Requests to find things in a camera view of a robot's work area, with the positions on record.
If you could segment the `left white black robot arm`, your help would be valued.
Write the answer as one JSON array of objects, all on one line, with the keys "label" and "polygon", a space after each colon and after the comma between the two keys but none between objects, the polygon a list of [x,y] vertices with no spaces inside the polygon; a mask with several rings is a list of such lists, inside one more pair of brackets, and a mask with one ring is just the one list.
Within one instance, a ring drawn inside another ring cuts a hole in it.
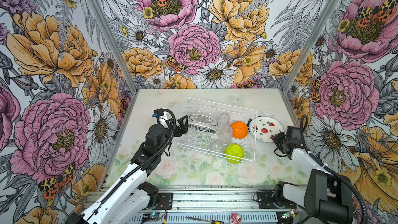
[{"label": "left white black robot arm", "polygon": [[121,177],[83,213],[71,214],[66,223],[125,224],[141,210],[157,204],[159,190],[147,178],[171,147],[173,138],[188,132],[189,117],[176,119],[172,111],[162,108],[155,110],[153,116],[157,123],[148,129],[145,141]]}]

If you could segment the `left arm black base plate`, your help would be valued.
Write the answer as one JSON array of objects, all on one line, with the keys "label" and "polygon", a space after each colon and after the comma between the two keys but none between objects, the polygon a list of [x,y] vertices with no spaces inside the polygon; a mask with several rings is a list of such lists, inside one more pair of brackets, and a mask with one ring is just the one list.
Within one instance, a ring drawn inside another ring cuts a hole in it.
[{"label": "left arm black base plate", "polygon": [[158,194],[158,199],[153,207],[148,208],[148,210],[171,210],[173,206],[174,194],[171,192],[161,192]]}]

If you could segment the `strawberry pattern white plate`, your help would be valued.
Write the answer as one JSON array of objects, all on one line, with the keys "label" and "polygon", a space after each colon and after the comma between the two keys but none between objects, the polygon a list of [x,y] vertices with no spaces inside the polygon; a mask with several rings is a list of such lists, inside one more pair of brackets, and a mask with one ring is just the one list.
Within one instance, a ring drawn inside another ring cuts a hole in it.
[{"label": "strawberry pattern white plate", "polygon": [[274,118],[265,116],[251,117],[247,122],[250,134],[260,142],[273,143],[273,138],[284,132],[283,125]]}]

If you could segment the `green rimmed white plate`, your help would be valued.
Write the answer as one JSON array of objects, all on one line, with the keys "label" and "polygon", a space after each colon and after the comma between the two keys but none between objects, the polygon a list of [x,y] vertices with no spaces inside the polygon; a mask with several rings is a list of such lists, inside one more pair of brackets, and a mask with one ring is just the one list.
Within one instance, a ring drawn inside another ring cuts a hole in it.
[{"label": "green rimmed white plate", "polygon": [[218,121],[216,121],[214,118],[211,118],[211,117],[208,117],[205,115],[201,115],[201,114],[192,114],[189,116],[189,119],[191,121],[200,122],[200,123],[210,125],[210,126],[218,125]]}]

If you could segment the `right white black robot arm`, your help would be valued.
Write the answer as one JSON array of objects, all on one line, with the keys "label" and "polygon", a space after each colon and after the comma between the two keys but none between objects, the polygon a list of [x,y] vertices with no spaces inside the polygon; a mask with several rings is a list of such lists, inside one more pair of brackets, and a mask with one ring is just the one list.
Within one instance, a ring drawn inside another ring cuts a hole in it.
[{"label": "right white black robot arm", "polygon": [[306,187],[278,182],[274,188],[273,203],[277,207],[289,203],[301,207],[308,217],[317,218],[324,224],[351,224],[356,200],[360,222],[368,223],[367,206],[350,180],[329,168],[306,145],[304,130],[307,124],[308,116],[304,115],[298,128],[289,126],[286,132],[273,137],[276,155],[288,157],[310,173]]}]

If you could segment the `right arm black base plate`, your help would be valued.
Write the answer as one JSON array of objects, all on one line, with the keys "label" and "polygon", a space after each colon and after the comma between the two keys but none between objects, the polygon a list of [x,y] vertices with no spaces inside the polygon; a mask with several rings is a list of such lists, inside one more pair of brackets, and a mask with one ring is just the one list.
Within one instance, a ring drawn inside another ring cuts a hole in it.
[{"label": "right arm black base plate", "polygon": [[259,209],[274,209],[278,208],[273,198],[274,192],[272,190],[262,190],[255,193],[255,200],[258,203]]}]

